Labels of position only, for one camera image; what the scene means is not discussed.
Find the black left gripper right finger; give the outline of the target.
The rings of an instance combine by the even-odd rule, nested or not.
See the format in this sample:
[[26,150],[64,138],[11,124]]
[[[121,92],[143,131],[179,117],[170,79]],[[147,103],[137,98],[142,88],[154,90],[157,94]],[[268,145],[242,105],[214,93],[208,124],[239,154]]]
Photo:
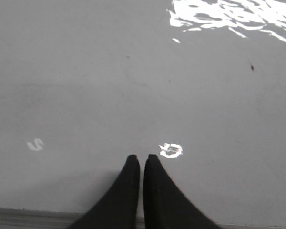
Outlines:
[[189,201],[153,154],[144,169],[143,211],[147,229],[220,228]]

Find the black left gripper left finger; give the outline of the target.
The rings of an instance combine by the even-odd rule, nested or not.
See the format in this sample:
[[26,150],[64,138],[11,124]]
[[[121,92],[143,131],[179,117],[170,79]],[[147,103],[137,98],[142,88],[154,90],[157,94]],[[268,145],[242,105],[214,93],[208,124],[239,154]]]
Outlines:
[[128,155],[118,177],[102,198],[69,229],[134,229],[140,189],[137,155]]

